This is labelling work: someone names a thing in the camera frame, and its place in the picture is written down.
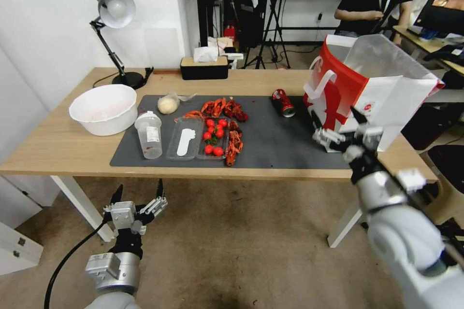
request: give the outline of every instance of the lamp shade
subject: lamp shade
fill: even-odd
[[[111,28],[122,28],[135,16],[134,0],[97,0],[102,22]]]

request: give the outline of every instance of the red and white paper bag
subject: red and white paper bag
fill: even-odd
[[[384,127],[379,151],[385,151],[424,100],[443,83],[383,35],[363,37],[375,45],[369,47],[363,41],[356,50],[353,46],[360,39],[327,35],[311,64],[304,102],[324,128],[340,133],[356,130],[350,110],[354,106],[370,123]],[[347,56],[350,66],[356,65],[356,59],[360,65],[349,68],[344,64]]]

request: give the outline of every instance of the person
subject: person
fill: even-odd
[[[341,20],[335,33],[351,37],[379,33],[383,22],[398,4],[398,25],[407,26],[412,0],[342,0],[335,11],[335,18]],[[401,37],[396,35],[393,42],[400,44]]]

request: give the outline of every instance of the clear plastic container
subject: clear plastic container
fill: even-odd
[[[198,146],[202,139],[202,130],[203,121],[201,119],[184,117],[178,118],[177,123],[174,126],[173,136],[171,137],[171,141],[169,141],[166,159],[176,161],[194,159],[198,153]]]
[[[214,118],[212,119],[216,124],[218,124],[219,120],[226,120],[227,124],[229,124],[230,119],[227,117],[219,117],[219,118]],[[203,133],[205,133],[208,130],[208,126],[206,125],[206,120],[203,122]],[[220,147],[223,151],[222,156],[215,156],[214,154],[206,154],[204,152],[204,148],[206,147],[206,142],[202,139],[200,142],[200,146],[198,147],[198,154],[197,158],[198,159],[208,159],[208,160],[224,160],[226,158],[226,150],[227,146],[229,146],[229,128],[224,128],[224,136],[217,141],[217,144],[213,145],[213,147]]]
[[[140,146],[146,159],[156,159],[163,154],[161,147],[161,120],[153,111],[141,114],[135,120]]]

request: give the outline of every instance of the white bowl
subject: white bowl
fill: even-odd
[[[113,135],[135,122],[136,100],[137,93],[126,85],[103,85],[74,99],[69,116],[94,135]]]

